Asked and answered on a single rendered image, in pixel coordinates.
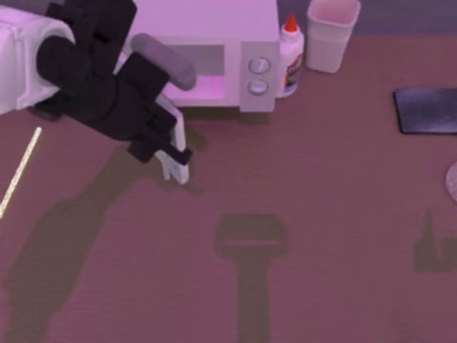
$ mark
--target microwave window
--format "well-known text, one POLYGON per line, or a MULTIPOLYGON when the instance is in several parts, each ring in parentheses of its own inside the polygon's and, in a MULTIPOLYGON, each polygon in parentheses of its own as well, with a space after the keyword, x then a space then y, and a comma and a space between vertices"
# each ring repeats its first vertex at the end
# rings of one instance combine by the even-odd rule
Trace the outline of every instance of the microwave window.
POLYGON ((223 45, 173 45, 171 48, 194 63, 198 75, 224 75, 223 45))

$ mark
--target brown table surface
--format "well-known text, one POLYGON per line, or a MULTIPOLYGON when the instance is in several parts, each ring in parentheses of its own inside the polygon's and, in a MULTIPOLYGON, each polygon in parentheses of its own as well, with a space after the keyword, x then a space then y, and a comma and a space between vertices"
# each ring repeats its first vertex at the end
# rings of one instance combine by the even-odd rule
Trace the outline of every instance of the brown table surface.
POLYGON ((304 71, 269 116, 185 111, 186 187, 70 119, 2 116, 2 191, 43 134, 0 222, 1 341, 236 342, 238 296, 253 295, 215 232, 257 214, 288 236, 268 268, 271 342, 457 342, 456 275, 413 269, 427 212, 438 237, 457 235, 443 185, 457 140, 399 133, 404 86, 457 86, 457 37, 356 37, 338 74, 304 71))

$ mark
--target white glue bottle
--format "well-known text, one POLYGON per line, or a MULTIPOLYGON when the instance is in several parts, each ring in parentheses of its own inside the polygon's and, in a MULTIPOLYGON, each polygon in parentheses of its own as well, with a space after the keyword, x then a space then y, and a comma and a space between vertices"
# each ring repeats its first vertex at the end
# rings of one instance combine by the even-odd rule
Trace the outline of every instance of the white glue bottle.
POLYGON ((305 36, 290 14, 281 27, 281 56, 279 59, 279 87, 277 98, 292 95, 298 87, 298 72, 303 60, 305 36))

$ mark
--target microwave control panel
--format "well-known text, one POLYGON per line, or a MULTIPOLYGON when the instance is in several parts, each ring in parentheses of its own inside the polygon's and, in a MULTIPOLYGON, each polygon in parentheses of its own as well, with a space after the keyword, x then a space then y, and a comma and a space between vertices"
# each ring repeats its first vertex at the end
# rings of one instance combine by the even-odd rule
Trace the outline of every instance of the microwave control panel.
POLYGON ((279 42, 241 44, 240 110, 274 110, 278 87, 279 42))

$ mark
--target dial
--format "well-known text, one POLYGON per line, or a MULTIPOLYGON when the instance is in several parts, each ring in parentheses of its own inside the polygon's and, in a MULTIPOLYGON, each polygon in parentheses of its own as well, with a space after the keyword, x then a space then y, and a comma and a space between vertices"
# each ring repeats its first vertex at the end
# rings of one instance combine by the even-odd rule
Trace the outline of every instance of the dial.
POLYGON ((252 59, 249 62, 249 70, 255 74, 265 74, 270 70, 270 61, 264 57, 252 59))
POLYGON ((248 89, 253 95, 264 95, 268 91, 268 84, 264 81, 252 81, 248 89))

